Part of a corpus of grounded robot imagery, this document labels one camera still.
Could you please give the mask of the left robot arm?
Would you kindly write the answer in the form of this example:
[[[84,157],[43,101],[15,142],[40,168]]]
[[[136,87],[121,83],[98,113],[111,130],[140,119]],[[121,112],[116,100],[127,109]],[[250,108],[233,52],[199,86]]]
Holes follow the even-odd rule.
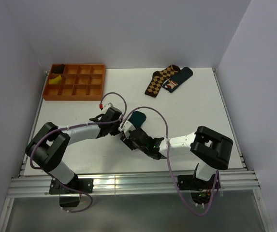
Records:
[[[121,117],[122,112],[110,106],[104,113],[86,123],[68,128],[47,122],[29,142],[25,153],[30,157],[30,162],[35,162],[44,172],[58,180],[66,193],[82,191],[84,187],[77,174],[62,161],[67,146],[83,140],[102,138],[108,134],[118,134]]]

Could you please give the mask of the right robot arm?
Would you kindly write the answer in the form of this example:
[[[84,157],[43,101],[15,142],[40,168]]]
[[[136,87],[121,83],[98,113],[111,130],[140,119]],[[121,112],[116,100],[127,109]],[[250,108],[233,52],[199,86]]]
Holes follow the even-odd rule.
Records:
[[[167,158],[167,143],[170,156],[194,154],[201,161],[196,165],[194,174],[185,180],[178,178],[180,190],[203,190],[211,185],[218,170],[227,170],[233,140],[208,127],[199,126],[197,131],[175,138],[152,138],[142,128],[120,126],[121,141],[130,149],[139,149],[154,160]]]

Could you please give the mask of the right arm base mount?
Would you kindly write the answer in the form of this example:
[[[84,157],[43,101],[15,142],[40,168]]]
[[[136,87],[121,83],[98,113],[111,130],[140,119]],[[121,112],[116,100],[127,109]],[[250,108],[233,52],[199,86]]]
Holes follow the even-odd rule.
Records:
[[[177,193],[184,204],[207,206],[211,202],[212,194],[217,194],[221,189],[220,176],[215,174],[208,181],[200,180],[194,175],[177,176]],[[188,191],[190,201],[188,202],[182,191]]]

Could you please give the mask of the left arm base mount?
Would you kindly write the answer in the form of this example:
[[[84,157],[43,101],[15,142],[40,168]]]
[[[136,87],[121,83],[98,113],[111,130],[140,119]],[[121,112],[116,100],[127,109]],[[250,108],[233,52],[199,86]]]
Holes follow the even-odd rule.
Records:
[[[81,202],[82,195],[90,198],[87,209],[93,204],[90,194],[93,191],[93,178],[75,177],[68,184],[62,184],[57,179],[52,179],[49,188],[50,195],[59,195],[59,205],[63,209],[75,208]]]

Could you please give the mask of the green reindeer sock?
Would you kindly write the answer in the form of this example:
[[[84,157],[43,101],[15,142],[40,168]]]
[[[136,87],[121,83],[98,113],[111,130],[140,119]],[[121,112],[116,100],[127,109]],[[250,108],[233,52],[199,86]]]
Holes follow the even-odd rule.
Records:
[[[140,128],[146,120],[146,115],[140,111],[134,111],[128,121],[136,128]]]

